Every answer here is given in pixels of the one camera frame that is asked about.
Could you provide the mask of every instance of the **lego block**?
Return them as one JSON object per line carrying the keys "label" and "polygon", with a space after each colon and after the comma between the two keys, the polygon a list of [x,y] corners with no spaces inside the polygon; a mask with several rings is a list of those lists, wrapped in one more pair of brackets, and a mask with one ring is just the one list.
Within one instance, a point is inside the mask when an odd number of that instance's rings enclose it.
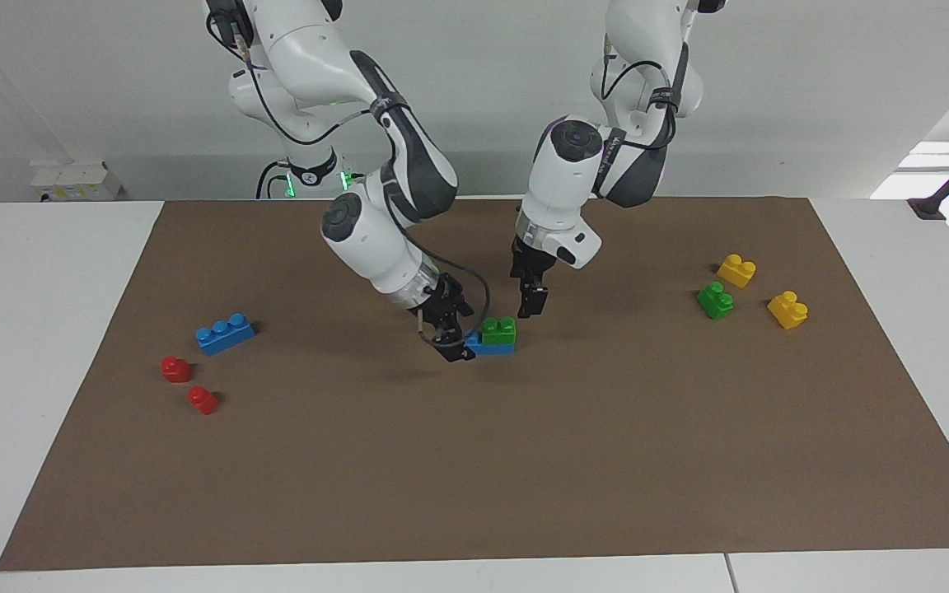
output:
{"label": "lego block", "polygon": [[193,405],[193,408],[200,410],[204,416],[208,416],[218,408],[218,398],[203,387],[193,387],[189,390],[189,403]]}
{"label": "lego block", "polygon": [[807,306],[799,303],[797,293],[787,290],[776,296],[768,304],[768,311],[775,315],[779,325],[786,329],[793,329],[807,320]]}
{"label": "lego block", "polygon": [[734,297],[724,292],[723,285],[719,282],[709,284],[698,293],[698,303],[701,304],[702,309],[705,309],[705,314],[708,314],[709,319],[713,320],[726,318],[735,308]]}
{"label": "lego block", "polygon": [[210,329],[201,327],[196,331],[196,344],[203,353],[213,357],[241,342],[255,337],[255,329],[248,323],[247,316],[234,314],[229,320],[219,320]]}
{"label": "lego block", "polygon": [[166,357],[159,363],[159,369],[163,374],[163,379],[170,383],[188,383],[193,378],[193,365],[188,362],[176,359],[176,357]]}
{"label": "lego block", "polygon": [[716,275],[738,288],[746,288],[749,282],[753,280],[756,274],[756,264],[753,262],[742,262],[741,255],[728,255],[723,260],[723,265],[717,270]]}
{"label": "lego block", "polygon": [[519,337],[519,330],[513,318],[501,320],[487,318],[482,323],[482,344],[485,346],[515,344],[517,337]]}
{"label": "lego block", "polygon": [[515,344],[483,344],[478,334],[467,339],[467,347],[480,357],[506,357],[515,353]]}

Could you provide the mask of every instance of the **brown table mat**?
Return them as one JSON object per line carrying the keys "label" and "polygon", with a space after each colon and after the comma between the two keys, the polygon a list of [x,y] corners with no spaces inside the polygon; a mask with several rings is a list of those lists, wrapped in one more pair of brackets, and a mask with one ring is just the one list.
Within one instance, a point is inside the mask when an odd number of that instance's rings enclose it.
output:
{"label": "brown table mat", "polygon": [[[806,200],[594,203],[602,252],[550,271],[516,356],[457,364],[332,255],[325,206],[163,208],[0,570],[949,548],[949,444]],[[497,316],[515,207],[418,229]],[[760,271],[713,322],[731,252]],[[204,357],[234,311],[259,335]]]}

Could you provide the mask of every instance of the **red cylindrical block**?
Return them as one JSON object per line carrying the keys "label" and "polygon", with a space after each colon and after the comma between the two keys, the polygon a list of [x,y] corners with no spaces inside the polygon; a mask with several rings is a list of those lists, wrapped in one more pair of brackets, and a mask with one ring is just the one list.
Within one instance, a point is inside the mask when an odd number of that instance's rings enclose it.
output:
{"label": "red cylindrical block", "polygon": [[193,387],[189,390],[189,403],[193,405],[193,408],[200,410],[204,416],[218,408],[218,398],[203,387]]}
{"label": "red cylindrical block", "polygon": [[193,378],[193,367],[188,362],[176,359],[176,357],[166,357],[159,363],[159,369],[163,372],[163,379],[170,383],[188,383]]}

